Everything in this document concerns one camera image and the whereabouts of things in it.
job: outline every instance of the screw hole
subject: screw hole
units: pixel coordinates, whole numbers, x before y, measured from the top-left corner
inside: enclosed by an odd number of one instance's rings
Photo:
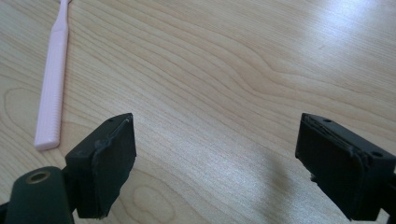
[[[372,152],[372,155],[376,157],[382,157],[382,154],[379,152]]]
[[[48,171],[39,171],[29,177],[26,178],[26,183],[28,184],[37,184],[44,180],[46,180],[50,176],[50,172]]]

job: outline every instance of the toothbrush handle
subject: toothbrush handle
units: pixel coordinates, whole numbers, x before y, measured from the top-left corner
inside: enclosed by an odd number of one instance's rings
[[[67,37],[67,27],[52,31],[49,37],[49,49],[35,130],[35,148],[37,150],[55,148],[60,143]]]

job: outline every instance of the toothbrush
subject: toothbrush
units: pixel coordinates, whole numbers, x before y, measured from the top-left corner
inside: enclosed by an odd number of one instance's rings
[[[35,129],[35,148],[46,150],[59,146],[64,68],[67,52],[67,8],[71,0],[61,0],[58,17],[49,37],[47,62]]]

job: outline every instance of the wooden table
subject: wooden table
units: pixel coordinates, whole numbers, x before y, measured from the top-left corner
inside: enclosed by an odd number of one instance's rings
[[[303,112],[396,154],[391,0],[75,0],[62,143],[38,152],[58,7],[0,1],[0,203],[126,112],[134,169],[107,218],[77,223],[349,223],[294,158]]]

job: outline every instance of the table surface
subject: table surface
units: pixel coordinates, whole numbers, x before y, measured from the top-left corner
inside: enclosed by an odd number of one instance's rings
[[[294,157],[304,112],[396,154],[392,0],[72,1],[61,144],[38,152],[58,8],[0,1],[0,203],[127,112],[134,169],[107,218],[77,223],[349,223]]]

